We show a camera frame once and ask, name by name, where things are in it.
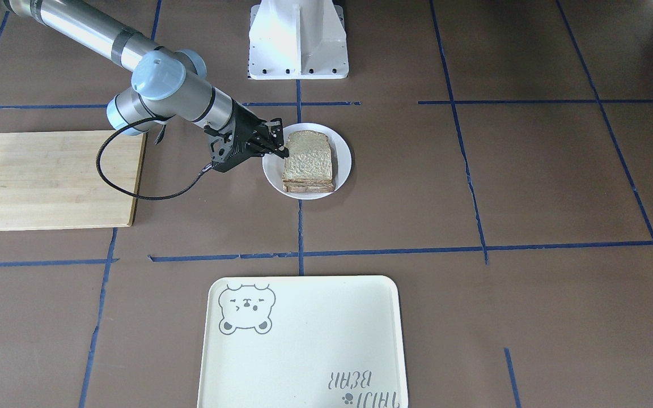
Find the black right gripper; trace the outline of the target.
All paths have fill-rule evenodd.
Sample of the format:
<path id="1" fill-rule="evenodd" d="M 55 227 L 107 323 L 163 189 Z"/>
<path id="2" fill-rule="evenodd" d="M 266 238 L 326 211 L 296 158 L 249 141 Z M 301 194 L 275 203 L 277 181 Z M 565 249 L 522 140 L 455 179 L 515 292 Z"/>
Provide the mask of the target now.
<path id="1" fill-rule="evenodd" d="M 215 130 L 205 126 L 203 131 L 208 135 L 210 167 L 214 171 L 225 173 L 249 158 L 269 154 L 289 157 L 289 150 L 283 147 L 282 118 L 265 121 L 235 101 L 225 127 Z"/>

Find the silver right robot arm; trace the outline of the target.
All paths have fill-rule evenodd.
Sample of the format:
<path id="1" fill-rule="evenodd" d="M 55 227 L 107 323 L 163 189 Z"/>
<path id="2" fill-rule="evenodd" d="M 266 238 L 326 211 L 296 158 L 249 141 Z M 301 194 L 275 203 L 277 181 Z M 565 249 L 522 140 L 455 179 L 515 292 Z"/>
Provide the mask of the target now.
<path id="1" fill-rule="evenodd" d="M 17 16 L 77 41 L 132 73 L 130 86 L 107 104 L 121 134 L 138 136 L 182 118 L 207 136 L 211 165 L 226 172 L 252 157 L 289 155 L 279 118 L 261 119 L 207 82 L 207 67 L 189 49 L 171 51 L 82 1 L 0 1 Z"/>

